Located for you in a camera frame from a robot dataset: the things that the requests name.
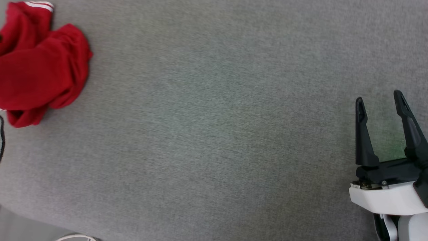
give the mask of white cable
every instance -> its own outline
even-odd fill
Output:
[[[57,239],[56,241],[63,241],[63,240],[69,239],[69,238],[87,238],[87,239],[88,239],[88,241],[98,241],[98,240],[96,240],[94,237],[90,237],[90,236],[83,235],[83,234],[72,234],[72,235],[67,235],[67,236],[62,237],[62,238],[60,238],[60,239]]]

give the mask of black cable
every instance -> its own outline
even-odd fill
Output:
[[[0,162],[3,158],[4,148],[6,146],[6,139],[4,137],[4,119],[0,115],[0,138],[1,138],[1,148],[0,148]]]

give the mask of gray carpet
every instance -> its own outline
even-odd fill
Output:
[[[81,96],[6,127],[0,203],[109,241],[374,240],[350,202],[354,103],[404,156],[428,133],[423,0],[55,0],[95,55]]]

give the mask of white stripe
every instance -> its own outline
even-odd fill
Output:
[[[44,4],[47,4],[47,5],[51,6],[51,7],[54,7],[54,5],[51,4],[50,2],[44,2],[44,1],[35,2],[35,1],[31,1],[31,3],[44,3]]]
[[[51,8],[51,7],[49,7],[49,6],[46,6],[46,5],[44,5],[44,4],[35,4],[35,3],[30,3],[30,2],[24,2],[25,4],[27,4],[28,6],[30,6],[30,7],[35,7],[35,8],[43,8],[43,9],[47,9],[47,10],[49,10],[49,11],[51,11],[51,12],[53,12],[54,11],[54,9],[53,8]]]

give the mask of red fabric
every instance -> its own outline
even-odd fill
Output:
[[[0,31],[0,108],[14,127],[37,125],[48,107],[71,104],[92,56],[79,29],[67,24],[50,31],[50,6],[34,3],[9,3]]]

